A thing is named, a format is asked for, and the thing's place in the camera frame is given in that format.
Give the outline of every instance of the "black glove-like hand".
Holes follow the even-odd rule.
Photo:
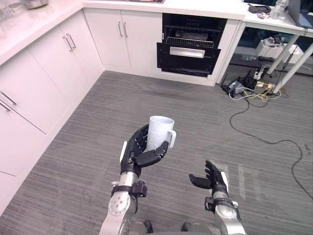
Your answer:
[[[205,166],[206,166],[205,172],[207,173],[206,178],[201,178],[193,174],[190,174],[189,179],[191,183],[199,188],[204,189],[212,188],[213,189],[212,195],[216,191],[222,191],[228,195],[227,187],[222,178],[221,172],[217,169],[217,167],[213,163],[211,163],[208,160],[205,161]]]
[[[167,141],[164,141],[159,148],[143,153],[147,147],[148,130],[147,124],[137,130],[128,140],[121,161],[121,173],[131,171],[140,176],[142,167],[153,165],[165,156],[168,149]]]

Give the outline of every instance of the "white mug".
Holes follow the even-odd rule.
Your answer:
[[[149,122],[146,150],[153,150],[168,141],[169,147],[173,148],[176,132],[173,131],[175,121],[163,116],[151,116]]]

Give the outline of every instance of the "open oven door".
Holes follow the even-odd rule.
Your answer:
[[[212,74],[220,49],[157,43],[157,67],[175,72],[207,77]]]

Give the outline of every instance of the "gray carpet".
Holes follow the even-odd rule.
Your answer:
[[[228,79],[243,75],[229,66]],[[295,174],[312,194],[313,80],[294,76],[289,98],[251,107],[234,125],[269,141],[291,139],[303,150]],[[252,100],[257,105],[264,104]],[[291,175],[299,158],[291,143],[268,145],[229,125],[247,107],[216,87],[105,72],[28,175],[0,217],[1,235],[97,235],[107,213],[111,181],[119,178],[124,140],[149,116],[176,121],[175,146],[140,177],[148,197],[134,221],[149,219],[155,232],[179,231],[184,221],[214,225],[204,211],[208,191],[191,185],[189,173],[204,175],[205,159],[229,178],[251,235],[311,235],[313,202]]]

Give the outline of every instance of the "white table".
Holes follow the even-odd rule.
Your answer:
[[[298,39],[298,37],[305,36],[305,37],[313,37],[313,29],[305,29],[302,27],[297,27],[294,21],[291,19],[289,15],[286,16],[284,20],[274,20],[272,18],[267,19],[260,19],[257,17],[257,14],[252,14],[248,11],[249,5],[244,3],[246,7],[246,16],[245,19],[241,22],[240,28],[238,30],[237,35],[234,37],[232,44],[230,46],[229,54],[225,59],[227,64],[229,63],[233,52],[235,51],[238,42],[241,38],[241,35],[245,29],[245,27],[253,27],[253,28],[260,28],[260,29],[267,29],[272,31],[284,32],[293,34],[293,37],[288,42],[284,50],[280,53],[278,58],[274,61],[272,66],[268,70],[268,74],[271,74],[282,58],[288,53],[290,47],[294,44],[294,42]],[[301,56],[301,58],[297,61],[297,63],[289,70],[289,72],[282,78],[281,82],[276,85],[274,89],[274,93],[277,93],[282,86],[294,75],[294,73],[302,66],[302,64],[308,59],[308,57],[313,53],[313,44],[309,46],[309,48],[305,51],[305,53]]]

